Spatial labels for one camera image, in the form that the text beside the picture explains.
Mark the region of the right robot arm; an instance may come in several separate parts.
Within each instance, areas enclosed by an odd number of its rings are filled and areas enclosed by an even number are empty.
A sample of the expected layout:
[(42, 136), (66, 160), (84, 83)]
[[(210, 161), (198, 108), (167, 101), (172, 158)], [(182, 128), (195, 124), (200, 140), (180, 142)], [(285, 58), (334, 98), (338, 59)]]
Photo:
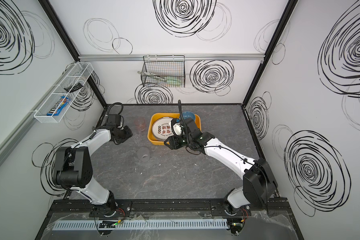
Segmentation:
[(208, 132), (202, 132), (191, 118), (172, 119), (171, 131), (164, 144), (171, 150), (188, 147), (212, 157), (235, 174), (243, 182), (243, 186), (231, 190), (223, 200), (223, 208), (228, 215), (233, 216), (241, 207), (252, 205), (256, 208), (266, 209), (268, 200), (278, 187), (275, 176), (269, 163), (259, 158), (255, 160), (231, 149), (218, 138)]

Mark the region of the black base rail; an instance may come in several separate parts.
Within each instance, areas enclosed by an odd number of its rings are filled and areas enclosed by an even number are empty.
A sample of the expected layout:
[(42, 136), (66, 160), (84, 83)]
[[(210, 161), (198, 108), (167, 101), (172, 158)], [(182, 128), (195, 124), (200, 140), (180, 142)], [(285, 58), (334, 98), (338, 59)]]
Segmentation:
[(212, 217), (243, 217), (252, 212), (265, 210), (267, 213), (289, 211), (291, 209), (286, 198), (271, 198), (265, 207), (244, 205), (238, 209), (228, 206), (224, 199), (145, 199), (145, 200), (112, 200), (111, 203), (94, 205), (88, 200), (55, 200), (47, 217), (53, 214), (89, 214), (90, 217), (111, 218), (132, 217), (148, 213), (182, 213), (195, 212), (202, 216)]

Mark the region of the yellow plastic bin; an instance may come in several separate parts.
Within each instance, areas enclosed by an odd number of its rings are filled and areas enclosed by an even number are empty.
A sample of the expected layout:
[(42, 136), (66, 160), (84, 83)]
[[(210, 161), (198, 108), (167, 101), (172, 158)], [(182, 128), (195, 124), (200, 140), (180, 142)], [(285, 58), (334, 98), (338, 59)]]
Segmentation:
[(152, 126), (154, 124), (154, 122), (160, 118), (163, 117), (171, 117), (171, 118), (176, 118), (179, 119), (180, 118), (180, 114), (179, 113), (156, 113), (151, 117), (151, 121), (150, 121), (150, 125), (149, 125), (149, 130), (148, 130), (148, 140), (153, 144), (153, 145), (157, 145), (157, 146), (164, 146), (164, 141), (158, 141), (152, 133)]

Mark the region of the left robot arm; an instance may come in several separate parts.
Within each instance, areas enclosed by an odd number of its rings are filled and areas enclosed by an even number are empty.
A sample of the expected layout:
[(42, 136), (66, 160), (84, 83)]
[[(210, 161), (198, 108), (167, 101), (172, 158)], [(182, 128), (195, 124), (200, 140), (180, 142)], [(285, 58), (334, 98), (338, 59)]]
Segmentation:
[(91, 155), (102, 145), (119, 145), (132, 136), (121, 114), (106, 114), (104, 125), (93, 130), (84, 140), (57, 150), (53, 168), (53, 183), (63, 189), (78, 192), (105, 217), (112, 217), (120, 209), (112, 191), (104, 188), (93, 176)]

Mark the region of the pink transparent cup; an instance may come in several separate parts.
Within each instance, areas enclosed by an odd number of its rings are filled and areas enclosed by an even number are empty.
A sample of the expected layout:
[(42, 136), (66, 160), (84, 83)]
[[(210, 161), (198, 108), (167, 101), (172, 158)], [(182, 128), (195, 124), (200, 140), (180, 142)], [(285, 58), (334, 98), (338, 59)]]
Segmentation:
[(136, 127), (138, 127), (140, 129), (141, 132), (145, 131), (145, 129), (146, 129), (146, 121), (145, 121), (144, 118), (142, 118), (142, 117), (135, 118), (134, 124), (135, 124)]

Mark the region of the grey-blue bottom bowl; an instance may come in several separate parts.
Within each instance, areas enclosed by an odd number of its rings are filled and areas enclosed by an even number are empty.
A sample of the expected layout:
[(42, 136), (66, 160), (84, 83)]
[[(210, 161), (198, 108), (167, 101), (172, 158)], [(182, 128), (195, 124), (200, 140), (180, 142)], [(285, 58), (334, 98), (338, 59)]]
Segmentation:
[(193, 112), (190, 111), (184, 111), (182, 112), (183, 119), (192, 119), (193, 121), (196, 120), (196, 115)]

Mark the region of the green utensil in basket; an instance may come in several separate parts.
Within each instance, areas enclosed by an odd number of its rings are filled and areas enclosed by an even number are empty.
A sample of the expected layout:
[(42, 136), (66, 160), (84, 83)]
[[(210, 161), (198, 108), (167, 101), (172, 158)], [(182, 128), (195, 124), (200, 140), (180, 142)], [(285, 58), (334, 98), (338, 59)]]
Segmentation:
[(156, 80), (156, 81), (163, 82), (163, 83), (165, 83), (167, 85), (174, 85), (174, 86), (181, 86), (182, 85), (182, 80), (180, 78), (178, 78), (178, 77), (151, 76), (151, 78)]

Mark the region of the blue candy packet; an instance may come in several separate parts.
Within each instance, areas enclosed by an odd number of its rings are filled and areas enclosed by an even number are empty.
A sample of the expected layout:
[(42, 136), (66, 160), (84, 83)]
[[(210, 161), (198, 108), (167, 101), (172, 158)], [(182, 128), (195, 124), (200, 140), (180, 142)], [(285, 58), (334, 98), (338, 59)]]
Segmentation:
[(47, 116), (58, 116), (61, 111), (71, 102), (68, 97), (61, 96), (56, 104), (47, 113)]

